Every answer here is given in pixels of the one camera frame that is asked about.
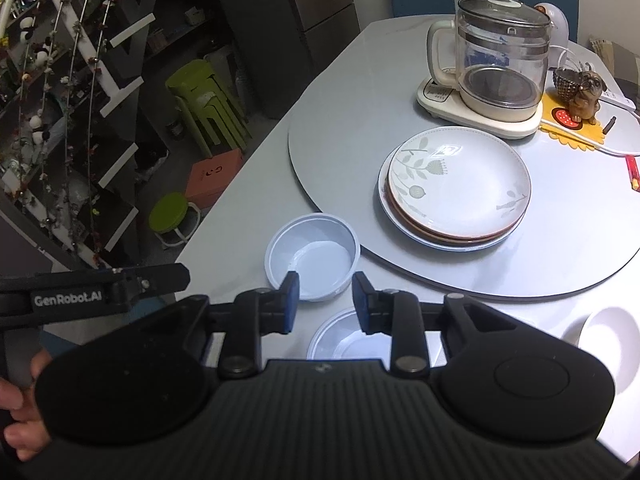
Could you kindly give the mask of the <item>person left hand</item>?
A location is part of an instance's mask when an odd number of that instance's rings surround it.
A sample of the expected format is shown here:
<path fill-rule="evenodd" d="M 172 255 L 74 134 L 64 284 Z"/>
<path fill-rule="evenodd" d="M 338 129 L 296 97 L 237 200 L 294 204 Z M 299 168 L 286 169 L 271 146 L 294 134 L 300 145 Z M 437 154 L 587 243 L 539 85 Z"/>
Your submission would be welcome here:
<path fill-rule="evenodd" d="M 34 355 L 30 362 L 32 384 L 26 389 L 1 379 L 1 408 L 12 417 L 12 422 L 3 430 L 3 437 L 22 462 L 31 460 L 51 443 L 34 393 L 36 379 L 51 361 L 46 349 L 41 349 Z"/>

